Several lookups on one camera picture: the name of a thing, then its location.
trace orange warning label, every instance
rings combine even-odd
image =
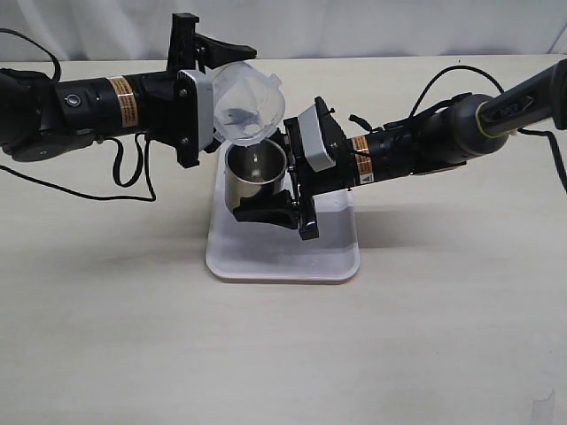
[[[369,153],[369,144],[366,136],[360,135],[351,139],[353,148],[357,152]],[[358,166],[358,175],[361,184],[368,184],[374,182],[374,169],[372,168],[372,160],[362,155],[356,155],[356,164]]]
[[[138,104],[134,96],[134,90],[128,80],[124,77],[111,77],[107,79],[114,88],[120,110],[122,112],[122,127],[135,127],[138,125]]]

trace table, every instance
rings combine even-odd
[[[378,125],[444,66],[504,87],[560,56],[264,60],[286,116],[323,96]],[[48,71],[48,64],[3,64]],[[161,62],[65,63],[77,79]],[[426,104],[493,94],[465,72]],[[537,128],[551,128],[542,123]],[[567,134],[558,133],[567,149]],[[114,194],[112,143],[2,163]],[[128,143],[125,170],[134,167]],[[512,137],[447,174],[354,191],[361,270],[342,285],[227,283],[206,269],[215,155],[181,169],[155,143],[159,201],[95,203],[0,175],[0,422],[527,424],[567,421],[567,197],[547,141]],[[129,193],[143,195],[143,184]]]

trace white backdrop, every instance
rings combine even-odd
[[[566,0],[0,0],[63,59],[164,58],[172,12],[262,58],[566,53]],[[43,56],[0,37],[0,60]]]

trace white tray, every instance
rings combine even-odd
[[[341,282],[356,274],[360,253],[350,192],[315,198],[320,237],[302,241],[297,230],[239,223],[224,203],[224,157],[220,149],[206,264],[223,280]],[[284,187],[290,187],[286,177]]]

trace stainless steel cup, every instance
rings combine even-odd
[[[253,146],[232,145],[225,161],[224,199],[231,213],[242,198],[269,197],[283,188],[287,158],[269,139]]]

